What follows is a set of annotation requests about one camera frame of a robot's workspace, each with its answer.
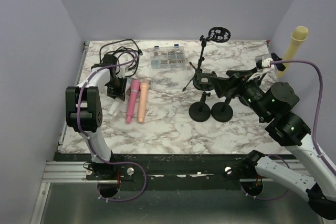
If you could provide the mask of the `shock mount desk stand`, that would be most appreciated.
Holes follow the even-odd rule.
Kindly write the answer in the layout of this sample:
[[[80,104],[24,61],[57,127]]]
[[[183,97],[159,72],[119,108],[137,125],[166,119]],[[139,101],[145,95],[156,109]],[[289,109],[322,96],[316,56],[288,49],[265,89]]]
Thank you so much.
[[[211,110],[206,104],[206,98],[211,95],[210,91],[214,89],[210,77],[216,77],[215,71],[211,73],[202,73],[200,70],[195,72],[192,82],[195,89],[202,91],[199,101],[194,102],[189,107],[188,113],[190,118],[196,122],[205,122],[211,115]]]

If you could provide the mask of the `white microphone grey head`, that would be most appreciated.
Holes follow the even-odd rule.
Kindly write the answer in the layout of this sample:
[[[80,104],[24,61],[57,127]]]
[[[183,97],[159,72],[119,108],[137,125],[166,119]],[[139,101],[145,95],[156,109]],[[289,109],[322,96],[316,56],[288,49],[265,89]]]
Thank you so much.
[[[115,115],[115,113],[118,112],[119,107],[120,107],[120,101],[115,100],[109,109],[109,115],[111,116]]]

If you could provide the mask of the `pink microphone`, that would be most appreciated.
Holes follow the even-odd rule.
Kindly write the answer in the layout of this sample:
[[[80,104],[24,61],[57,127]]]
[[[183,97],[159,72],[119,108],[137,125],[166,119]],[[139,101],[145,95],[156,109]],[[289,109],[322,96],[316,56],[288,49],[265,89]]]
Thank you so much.
[[[133,80],[130,86],[130,97],[126,113],[126,123],[129,124],[134,115],[135,102],[137,99],[138,92],[140,90],[139,80]]]

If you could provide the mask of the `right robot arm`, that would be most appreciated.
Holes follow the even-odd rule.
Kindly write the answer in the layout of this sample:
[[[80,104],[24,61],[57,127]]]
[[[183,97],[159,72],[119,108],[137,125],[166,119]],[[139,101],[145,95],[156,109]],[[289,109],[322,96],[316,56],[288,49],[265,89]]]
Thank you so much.
[[[270,178],[292,190],[324,219],[335,219],[335,163],[313,141],[310,128],[292,112],[299,102],[293,88],[285,82],[275,82],[267,92],[252,80],[247,71],[233,71],[230,77],[210,77],[216,95],[227,101],[240,97],[267,123],[265,130],[280,146],[292,153],[309,175],[303,175],[277,164],[265,154],[251,151],[241,165],[249,178],[257,174]]]

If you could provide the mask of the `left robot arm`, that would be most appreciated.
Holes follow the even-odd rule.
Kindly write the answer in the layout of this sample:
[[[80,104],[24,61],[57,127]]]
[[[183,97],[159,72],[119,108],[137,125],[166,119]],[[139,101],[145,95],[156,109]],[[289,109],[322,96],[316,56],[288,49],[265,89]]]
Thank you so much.
[[[114,100],[115,106],[125,101],[125,93],[130,87],[125,73],[133,62],[134,59],[121,63],[117,57],[106,55],[101,63],[91,67],[90,75],[83,82],[65,91],[66,123],[85,139],[91,160],[100,164],[98,173],[104,179],[112,179],[117,170],[113,152],[101,130],[100,90],[107,87],[107,96]]]

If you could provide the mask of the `clip desk stand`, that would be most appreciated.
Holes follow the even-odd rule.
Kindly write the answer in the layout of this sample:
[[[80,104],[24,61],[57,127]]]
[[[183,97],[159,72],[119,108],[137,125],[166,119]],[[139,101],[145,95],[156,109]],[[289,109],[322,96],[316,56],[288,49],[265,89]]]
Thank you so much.
[[[233,117],[233,109],[229,105],[231,98],[226,98],[224,102],[217,102],[211,108],[212,117],[218,122],[228,122]]]

